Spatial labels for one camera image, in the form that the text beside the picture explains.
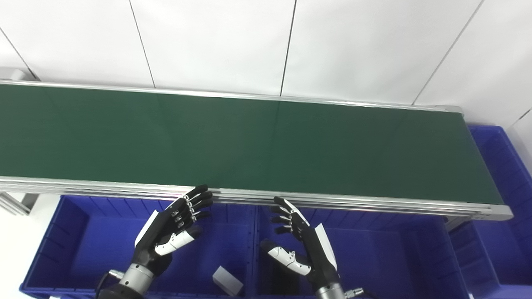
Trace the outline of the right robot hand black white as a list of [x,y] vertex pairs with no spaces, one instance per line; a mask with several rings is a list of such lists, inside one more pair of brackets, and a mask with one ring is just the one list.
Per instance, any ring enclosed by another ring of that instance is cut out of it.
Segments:
[[279,224],[274,232],[278,235],[292,234],[302,243],[306,255],[288,250],[268,239],[261,242],[262,250],[288,270],[306,277],[315,293],[338,286],[340,275],[323,225],[312,228],[302,212],[287,199],[275,196],[273,201],[275,205],[271,211],[277,215],[271,218],[271,222]]

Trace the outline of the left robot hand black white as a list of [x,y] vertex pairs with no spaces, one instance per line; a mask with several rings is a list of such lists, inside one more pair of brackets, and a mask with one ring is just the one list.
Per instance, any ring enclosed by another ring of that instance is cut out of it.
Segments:
[[148,269],[155,277],[167,270],[173,252],[201,236],[198,219],[211,216],[202,208],[213,204],[207,185],[195,187],[173,201],[165,210],[154,210],[137,238],[131,263]]

